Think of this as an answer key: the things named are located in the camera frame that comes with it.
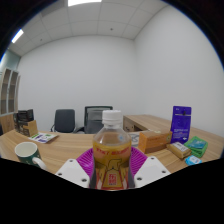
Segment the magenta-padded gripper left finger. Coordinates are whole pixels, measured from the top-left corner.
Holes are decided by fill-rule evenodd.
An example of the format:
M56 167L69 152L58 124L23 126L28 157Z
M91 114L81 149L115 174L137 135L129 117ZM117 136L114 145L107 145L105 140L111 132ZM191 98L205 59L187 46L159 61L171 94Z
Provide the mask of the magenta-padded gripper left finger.
M96 171L93 149L88 149L77 159L68 159L56 175L78 186L94 189Z

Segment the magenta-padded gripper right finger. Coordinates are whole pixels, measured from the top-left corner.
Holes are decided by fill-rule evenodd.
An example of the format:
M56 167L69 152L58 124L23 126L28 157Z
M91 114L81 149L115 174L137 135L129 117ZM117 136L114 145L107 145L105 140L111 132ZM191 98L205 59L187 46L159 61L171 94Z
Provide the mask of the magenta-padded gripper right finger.
M169 174L168 169L155 156L146 156L137 148L131 149L128 170L129 188L143 187Z

